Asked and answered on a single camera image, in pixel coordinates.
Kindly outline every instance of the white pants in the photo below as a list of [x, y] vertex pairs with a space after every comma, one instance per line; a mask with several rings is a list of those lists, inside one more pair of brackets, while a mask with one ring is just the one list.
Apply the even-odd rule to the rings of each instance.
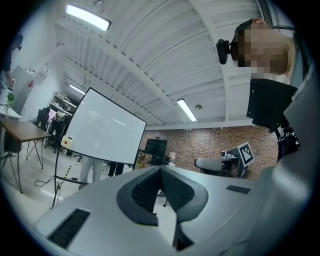
[[83, 156], [81, 162], [82, 162], [82, 167], [81, 167], [79, 181], [88, 183], [88, 174], [91, 166], [93, 166], [92, 182], [99, 181], [101, 177], [101, 168], [104, 161], [91, 158], [88, 156]]

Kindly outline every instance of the green plant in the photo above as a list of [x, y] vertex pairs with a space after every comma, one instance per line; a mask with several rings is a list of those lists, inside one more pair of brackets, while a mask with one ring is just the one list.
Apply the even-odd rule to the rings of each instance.
[[11, 106], [12, 103], [15, 101], [15, 95], [13, 92], [9, 92], [6, 96], [6, 104]]

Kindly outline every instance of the brick wall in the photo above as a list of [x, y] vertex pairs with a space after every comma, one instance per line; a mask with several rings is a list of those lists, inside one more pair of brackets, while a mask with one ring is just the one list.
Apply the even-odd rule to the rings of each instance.
[[220, 158], [222, 150], [230, 150], [244, 142], [249, 142], [254, 162], [249, 168], [260, 171], [276, 163], [278, 148], [276, 135], [258, 126], [229, 128], [207, 128], [186, 130], [146, 130], [139, 148], [144, 149], [147, 139], [168, 140], [166, 155], [176, 153], [175, 164], [188, 170], [199, 172], [194, 166], [197, 158]]

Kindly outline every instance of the whiteboard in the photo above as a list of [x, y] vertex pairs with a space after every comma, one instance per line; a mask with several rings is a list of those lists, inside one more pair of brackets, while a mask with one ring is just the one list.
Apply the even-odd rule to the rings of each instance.
[[72, 116], [70, 150], [92, 158], [133, 164], [146, 122], [91, 87]]

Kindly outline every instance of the black pants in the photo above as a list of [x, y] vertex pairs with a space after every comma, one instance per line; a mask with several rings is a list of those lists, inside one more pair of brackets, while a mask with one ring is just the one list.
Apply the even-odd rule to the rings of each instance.
[[114, 173], [115, 176], [122, 174], [124, 171], [124, 166], [124, 163], [111, 162], [108, 176], [112, 177]]

